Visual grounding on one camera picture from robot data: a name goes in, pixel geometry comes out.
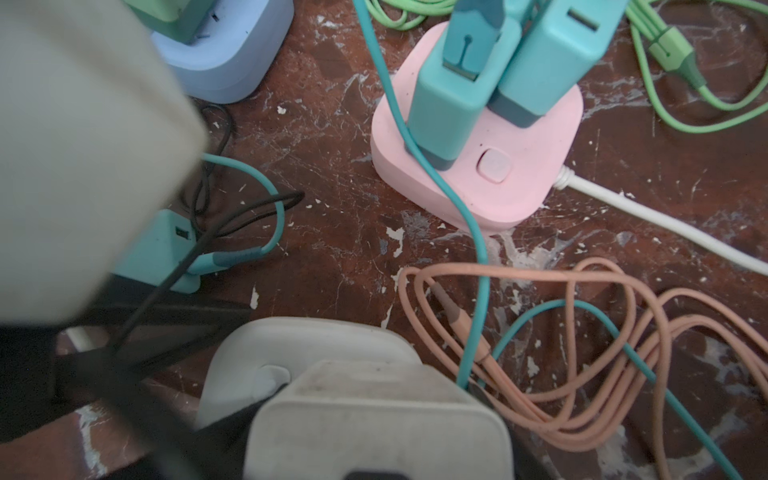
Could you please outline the teal charger plug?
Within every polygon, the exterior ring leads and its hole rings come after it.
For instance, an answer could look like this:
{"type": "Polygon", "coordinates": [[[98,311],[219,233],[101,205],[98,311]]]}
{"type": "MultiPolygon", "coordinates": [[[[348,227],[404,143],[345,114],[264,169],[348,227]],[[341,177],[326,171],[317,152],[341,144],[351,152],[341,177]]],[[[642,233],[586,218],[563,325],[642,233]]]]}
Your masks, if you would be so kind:
{"type": "Polygon", "coordinates": [[[159,286],[192,250],[196,240],[187,217],[168,209],[160,210],[113,273],[159,286]]]}

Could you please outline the white charger plug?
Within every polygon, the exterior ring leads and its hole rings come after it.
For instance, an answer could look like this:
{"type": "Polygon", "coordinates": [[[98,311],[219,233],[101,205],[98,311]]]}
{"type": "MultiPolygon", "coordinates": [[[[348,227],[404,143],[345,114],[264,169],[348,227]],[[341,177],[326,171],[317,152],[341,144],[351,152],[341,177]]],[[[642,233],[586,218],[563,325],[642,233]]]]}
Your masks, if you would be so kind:
{"type": "Polygon", "coordinates": [[[247,479],[511,479],[500,416],[434,368],[323,361],[249,431],[247,479]]]}

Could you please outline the white power strip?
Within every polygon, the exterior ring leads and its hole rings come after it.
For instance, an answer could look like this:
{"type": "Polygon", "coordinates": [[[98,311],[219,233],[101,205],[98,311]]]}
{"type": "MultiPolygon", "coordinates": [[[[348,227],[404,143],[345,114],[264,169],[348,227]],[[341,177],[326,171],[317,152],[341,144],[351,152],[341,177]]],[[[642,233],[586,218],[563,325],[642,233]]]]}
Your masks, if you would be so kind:
{"type": "Polygon", "coordinates": [[[270,317],[246,323],[216,350],[195,427],[207,427],[266,400],[320,361],[419,364],[400,335],[353,322],[270,317]]]}

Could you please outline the green charger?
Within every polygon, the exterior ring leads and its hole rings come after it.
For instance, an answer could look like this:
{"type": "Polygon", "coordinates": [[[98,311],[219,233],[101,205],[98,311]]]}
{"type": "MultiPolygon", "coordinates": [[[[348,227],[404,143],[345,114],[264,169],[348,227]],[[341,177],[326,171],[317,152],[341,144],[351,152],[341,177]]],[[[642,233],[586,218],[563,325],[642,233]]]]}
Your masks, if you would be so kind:
{"type": "Polygon", "coordinates": [[[183,44],[191,43],[216,0],[124,0],[148,29],[183,44]]]}

